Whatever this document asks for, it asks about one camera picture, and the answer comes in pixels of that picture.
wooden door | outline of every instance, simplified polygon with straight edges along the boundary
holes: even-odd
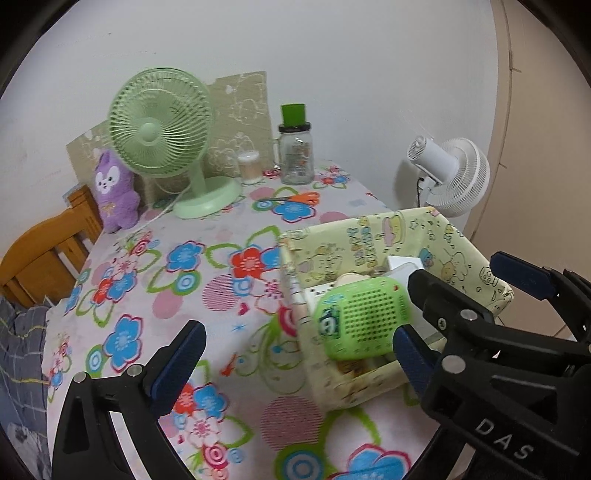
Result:
[[[556,36],[517,0],[503,0],[512,51],[500,165],[474,244],[591,279],[591,88]],[[516,292],[507,325],[568,336],[547,302]]]

fan base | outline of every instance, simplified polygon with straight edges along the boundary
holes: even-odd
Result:
[[[229,177],[205,179],[207,193],[196,196],[188,190],[174,204],[174,214],[183,219],[200,218],[218,212],[230,205],[242,193],[242,186]]]

orange scissors handle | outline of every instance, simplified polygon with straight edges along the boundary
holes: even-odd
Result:
[[[290,197],[290,202],[305,203],[306,205],[318,205],[320,203],[320,193],[305,192]]]

scissors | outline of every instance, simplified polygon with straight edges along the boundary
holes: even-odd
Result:
[[[312,207],[320,203],[320,193],[318,192],[304,192],[291,197],[277,197],[277,198],[266,198],[259,199],[259,202],[296,202],[305,203]]]

wooden chair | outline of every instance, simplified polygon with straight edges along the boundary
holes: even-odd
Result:
[[[80,271],[88,251],[84,232],[94,244],[102,230],[99,211],[87,186],[68,196],[71,207],[22,234],[0,263],[0,291],[8,300],[29,308],[47,296],[57,303],[70,295],[76,279],[57,255],[63,252]]]

